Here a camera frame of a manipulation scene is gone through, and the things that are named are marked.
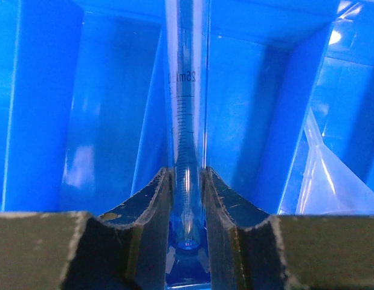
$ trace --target blue plastic surface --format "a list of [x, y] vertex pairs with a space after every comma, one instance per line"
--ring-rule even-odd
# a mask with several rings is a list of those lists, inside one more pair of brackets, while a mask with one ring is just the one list
[[[0, 208], [99, 214], [167, 165], [163, 14], [162, 0], [0, 0]], [[207, 165], [276, 212], [305, 169], [311, 106], [374, 191], [374, 1], [211, 14]]]

